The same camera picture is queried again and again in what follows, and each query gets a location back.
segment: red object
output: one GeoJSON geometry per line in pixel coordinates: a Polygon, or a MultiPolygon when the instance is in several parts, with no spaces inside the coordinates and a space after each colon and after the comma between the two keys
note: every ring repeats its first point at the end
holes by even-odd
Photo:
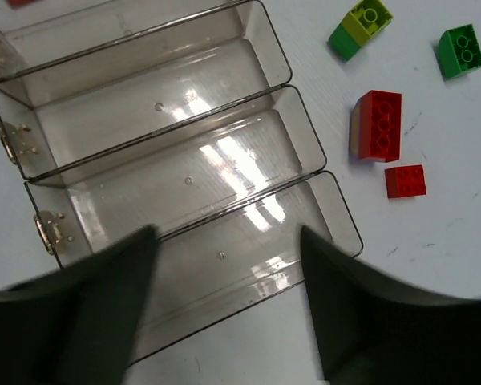
{"type": "Polygon", "coordinates": [[[362,160],[398,160],[401,156],[401,114],[401,94],[370,91],[363,96],[351,120],[351,140],[354,141],[351,152],[362,160]]]}
{"type": "Polygon", "coordinates": [[[407,198],[426,195],[424,167],[394,167],[385,170],[386,191],[389,198],[407,198]]]}
{"type": "Polygon", "coordinates": [[[35,2],[37,0],[7,0],[10,6],[13,8],[18,8],[20,6],[26,6],[27,4],[30,4],[32,2],[35,2]]]}

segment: tabletop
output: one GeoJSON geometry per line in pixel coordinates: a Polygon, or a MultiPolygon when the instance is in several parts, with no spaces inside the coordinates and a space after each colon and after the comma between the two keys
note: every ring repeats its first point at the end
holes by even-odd
{"type": "MultiPolygon", "coordinates": [[[[444,81],[435,57],[456,26],[473,23],[481,46],[481,0],[385,0],[393,22],[348,63],[326,41],[355,1],[263,3],[362,235],[360,258],[429,290],[481,296],[481,69],[444,81]],[[392,166],[423,164],[426,197],[389,201],[390,166],[348,157],[350,112],[372,89],[402,93],[392,166]]],[[[0,288],[57,269],[32,214],[0,146],[0,288]]],[[[127,384],[314,384],[315,350],[299,285],[137,363],[127,384]]]]}

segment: yellow-green lego brick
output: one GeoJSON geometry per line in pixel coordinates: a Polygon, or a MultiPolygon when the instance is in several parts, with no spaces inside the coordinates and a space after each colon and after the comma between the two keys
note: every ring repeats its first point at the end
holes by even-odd
{"type": "Polygon", "coordinates": [[[361,47],[388,26],[393,17],[379,0],[361,0],[341,25],[361,47]]]}

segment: metal hinge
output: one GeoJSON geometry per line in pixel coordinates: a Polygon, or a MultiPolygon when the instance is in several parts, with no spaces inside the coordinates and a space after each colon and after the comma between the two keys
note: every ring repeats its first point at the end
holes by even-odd
{"type": "Polygon", "coordinates": [[[29,157],[39,154],[38,148],[29,135],[30,131],[32,131],[31,128],[25,124],[16,128],[16,126],[11,123],[0,123],[0,141],[12,164],[16,164],[16,159],[18,159],[21,164],[29,164],[29,157]]]}
{"type": "Polygon", "coordinates": [[[65,218],[64,213],[53,214],[49,211],[40,211],[34,215],[35,227],[46,252],[50,255],[64,253],[67,242],[74,240],[73,236],[67,233],[68,226],[64,223],[65,218]]]}

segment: green lego brick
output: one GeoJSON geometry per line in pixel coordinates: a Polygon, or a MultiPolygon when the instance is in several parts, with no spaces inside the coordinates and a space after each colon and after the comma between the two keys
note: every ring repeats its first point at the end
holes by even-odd
{"type": "Polygon", "coordinates": [[[329,37],[329,44],[344,60],[351,59],[360,50],[360,46],[341,25],[329,37]]]}
{"type": "Polygon", "coordinates": [[[341,24],[361,47],[388,26],[393,17],[379,0],[361,0],[341,24]]]}
{"type": "Polygon", "coordinates": [[[472,24],[444,32],[439,43],[439,61],[446,79],[481,67],[481,50],[472,24]]]}

